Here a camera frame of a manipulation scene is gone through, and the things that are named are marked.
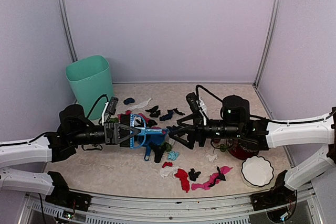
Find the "blue hand brush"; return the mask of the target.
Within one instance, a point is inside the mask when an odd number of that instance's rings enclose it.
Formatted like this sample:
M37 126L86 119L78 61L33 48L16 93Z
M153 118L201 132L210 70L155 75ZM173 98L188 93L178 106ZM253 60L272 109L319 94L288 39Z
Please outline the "blue hand brush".
M167 128L149 128L149 124L145 122L143 116L139 114L121 115L121 124L133 127L139 132L135 134L135 130L121 130L121 136L132 136L119 144L120 147L129 147L131 149L138 149L141 147L149 147L150 144L161 145L169 133Z

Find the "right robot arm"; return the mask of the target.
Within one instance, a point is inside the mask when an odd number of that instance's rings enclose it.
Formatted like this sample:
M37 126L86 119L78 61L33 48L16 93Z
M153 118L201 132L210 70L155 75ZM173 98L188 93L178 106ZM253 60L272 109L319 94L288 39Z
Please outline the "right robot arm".
M335 167L335 109L303 120L274 121L250 114L249 101L237 95L221 99L220 119L209 119L204 102L195 93L186 100L192 114L177 121L170 138L193 149L206 139L236 140L250 151L267 151L280 146L320 143L321 148L298 166L281 172L269 192L273 205L281 204L301 185Z

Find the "blue dustpan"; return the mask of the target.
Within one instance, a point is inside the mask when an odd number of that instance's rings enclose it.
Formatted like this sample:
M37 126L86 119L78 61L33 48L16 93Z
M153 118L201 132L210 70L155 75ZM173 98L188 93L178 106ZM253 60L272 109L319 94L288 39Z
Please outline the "blue dustpan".
M151 152L154 152L154 162L160 163L164 152L166 151L166 144L164 143L166 135L148 135L143 147L146 148L144 160L149 161Z

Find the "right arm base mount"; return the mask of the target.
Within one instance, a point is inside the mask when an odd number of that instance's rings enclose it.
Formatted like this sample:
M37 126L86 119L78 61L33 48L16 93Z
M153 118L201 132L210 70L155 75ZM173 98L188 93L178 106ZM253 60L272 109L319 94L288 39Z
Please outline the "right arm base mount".
M285 175L287 170L281 172L275 181L275 185L269 190L255 193L250 196L254 211L273 208L297 200L297 191L290 190L285 186Z

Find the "teal plastic waste bin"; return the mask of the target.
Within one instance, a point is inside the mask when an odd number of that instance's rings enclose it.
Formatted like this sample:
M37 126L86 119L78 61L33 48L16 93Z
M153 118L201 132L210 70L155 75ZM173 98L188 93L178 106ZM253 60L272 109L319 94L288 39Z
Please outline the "teal plastic waste bin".
M114 96L110 64L103 56L95 55L74 62L66 67L66 77L77 99L90 120L101 117L107 95Z

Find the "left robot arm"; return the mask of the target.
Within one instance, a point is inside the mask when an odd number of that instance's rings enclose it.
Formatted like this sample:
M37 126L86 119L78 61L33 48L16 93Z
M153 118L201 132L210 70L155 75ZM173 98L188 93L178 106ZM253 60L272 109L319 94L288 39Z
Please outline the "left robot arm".
M65 161L82 145L117 145L140 133L129 125L95 125L85 117L78 104L59 113L60 126L55 132L41 133L31 140L1 143L1 189L51 196L66 206L73 193L58 172L33 173L14 169L16 165Z

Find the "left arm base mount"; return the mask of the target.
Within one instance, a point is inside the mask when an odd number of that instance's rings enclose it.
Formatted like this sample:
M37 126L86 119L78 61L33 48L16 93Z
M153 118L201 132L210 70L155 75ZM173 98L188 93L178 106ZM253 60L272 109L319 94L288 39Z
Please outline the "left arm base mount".
M45 201L57 206L87 212L91 203L91 196L69 189L68 184L58 172L47 173L52 179L53 190L46 195Z

